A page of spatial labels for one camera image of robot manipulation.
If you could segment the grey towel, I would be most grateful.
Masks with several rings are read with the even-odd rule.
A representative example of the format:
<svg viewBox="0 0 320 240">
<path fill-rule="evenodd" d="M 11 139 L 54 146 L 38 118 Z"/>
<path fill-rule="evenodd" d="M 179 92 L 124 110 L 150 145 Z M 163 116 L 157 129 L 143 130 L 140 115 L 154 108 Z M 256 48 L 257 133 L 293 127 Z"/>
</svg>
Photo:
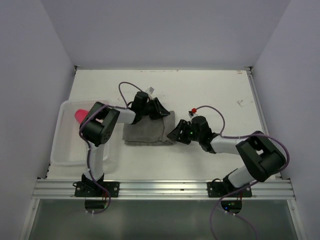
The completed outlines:
<svg viewBox="0 0 320 240">
<path fill-rule="evenodd" d="M 136 124 L 125 124 L 122 139 L 127 146 L 172 146 L 175 144 L 167 135 L 176 127 L 176 113 L 151 120 L 144 116 Z"/>
</svg>

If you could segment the pink towel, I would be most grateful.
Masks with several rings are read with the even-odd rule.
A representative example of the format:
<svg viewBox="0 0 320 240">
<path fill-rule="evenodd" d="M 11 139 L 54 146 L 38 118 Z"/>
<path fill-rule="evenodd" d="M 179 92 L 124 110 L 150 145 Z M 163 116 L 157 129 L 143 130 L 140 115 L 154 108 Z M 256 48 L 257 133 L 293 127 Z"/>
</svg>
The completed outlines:
<svg viewBox="0 0 320 240">
<path fill-rule="evenodd" d="M 87 114 L 88 114 L 87 110 L 78 109 L 74 114 L 74 118 L 79 124 L 81 124 L 83 120 L 86 118 Z"/>
</svg>

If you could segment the clear plastic basket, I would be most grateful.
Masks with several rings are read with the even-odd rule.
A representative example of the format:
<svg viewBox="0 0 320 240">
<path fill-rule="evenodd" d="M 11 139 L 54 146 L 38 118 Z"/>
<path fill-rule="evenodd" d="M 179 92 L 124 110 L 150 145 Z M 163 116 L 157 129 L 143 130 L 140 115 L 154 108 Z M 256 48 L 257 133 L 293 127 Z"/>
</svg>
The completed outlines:
<svg viewBox="0 0 320 240">
<path fill-rule="evenodd" d="M 96 99 L 83 99 L 67 100 L 61 104 L 50 154 L 53 165 L 86 165 L 87 144 L 79 136 L 80 123 L 76 120 L 75 113 L 79 109 L 89 111 L 95 102 Z"/>
</svg>

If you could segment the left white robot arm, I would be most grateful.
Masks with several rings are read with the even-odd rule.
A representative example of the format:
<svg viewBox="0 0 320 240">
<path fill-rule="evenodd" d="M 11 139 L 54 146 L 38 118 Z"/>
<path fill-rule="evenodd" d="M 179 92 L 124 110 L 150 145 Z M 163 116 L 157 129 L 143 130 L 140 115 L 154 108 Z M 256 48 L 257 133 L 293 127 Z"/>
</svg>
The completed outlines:
<svg viewBox="0 0 320 240">
<path fill-rule="evenodd" d="M 124 124 L 127 145 L 171 145 L 165 134 L 174 127 L 175 113 L 165 109 L 158 98 L 138 91 L 125 107 L 95 102 L 80 120 L 79 136 L 87 144 L 86 171 L 76 183 L 77 196 L 106 196 L 103 154 L 117 124 Z"/>
</svg>

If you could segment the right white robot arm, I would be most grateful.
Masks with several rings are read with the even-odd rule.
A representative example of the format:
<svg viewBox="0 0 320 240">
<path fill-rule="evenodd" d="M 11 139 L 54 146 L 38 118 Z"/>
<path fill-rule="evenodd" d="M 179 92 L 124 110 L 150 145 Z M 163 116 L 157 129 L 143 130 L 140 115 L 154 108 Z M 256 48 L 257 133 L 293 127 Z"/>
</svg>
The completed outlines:
<svg viewBox="0 0 320 240">
<path fill-rule="evenodd" d="M 207 153 L 240 156 L 243 166 L 222 180 L 223 192 L 231 197 L 241 187 L 253 181 L 264 182 L 278 173 L 288 160 L 274 144 L 275 140 L 262 132 L 240 137 L 221 136 L 212 132 L 204 116 L 195 116 L 190 121 L 180 120 L 167 137 L 186 145 L 198 142 Z"/>
</svg>

